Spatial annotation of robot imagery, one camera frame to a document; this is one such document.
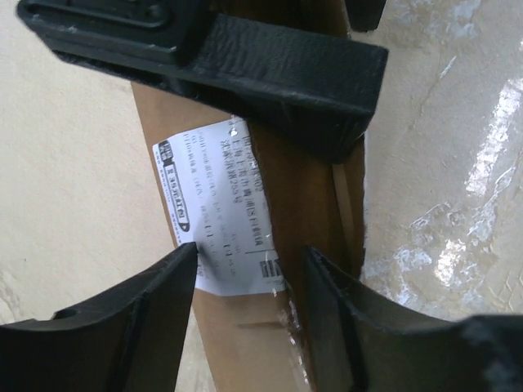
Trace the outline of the brown cardboard express box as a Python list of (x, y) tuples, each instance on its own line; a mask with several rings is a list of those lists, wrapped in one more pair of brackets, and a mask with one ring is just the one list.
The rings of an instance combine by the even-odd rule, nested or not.
[(289, 292), (215, 296), (196, 290), (179, 384), (196, 391), (305, 391), (302, 348), (291, 328), (291, 306), (305, 307), (302, 249), (324, 251), (357, 272), (363, 254), (364, 149), (331, 166), (279, 129), (284, 113), (273, 100), (246, 96), (248, 128)]

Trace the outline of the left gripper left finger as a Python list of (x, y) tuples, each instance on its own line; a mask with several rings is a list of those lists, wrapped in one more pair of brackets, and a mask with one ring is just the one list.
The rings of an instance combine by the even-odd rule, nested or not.
[(173, 391), (197, 247), (186, 243), (139, 274), (52, 319), (1, 327), (3, 391)]

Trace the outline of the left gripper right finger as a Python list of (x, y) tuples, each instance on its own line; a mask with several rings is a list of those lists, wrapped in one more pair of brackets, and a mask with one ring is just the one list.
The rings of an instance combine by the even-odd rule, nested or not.
[(390, 301), (304, 251), (309, 347), (320, 391), (520, 391), (521, 315), (450, 322)]

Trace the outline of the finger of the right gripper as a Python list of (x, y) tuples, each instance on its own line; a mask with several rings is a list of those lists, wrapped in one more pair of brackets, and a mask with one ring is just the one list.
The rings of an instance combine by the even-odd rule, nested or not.
[(386, 0), (345, 0), (351, 29), (358, 33), (367, 33), (377, 29), (386, 2)]
[(388, 57), (207, 1), (21, 1), (16, 11), (64, 62), (265, 123), (330, 163), (367, 129)]

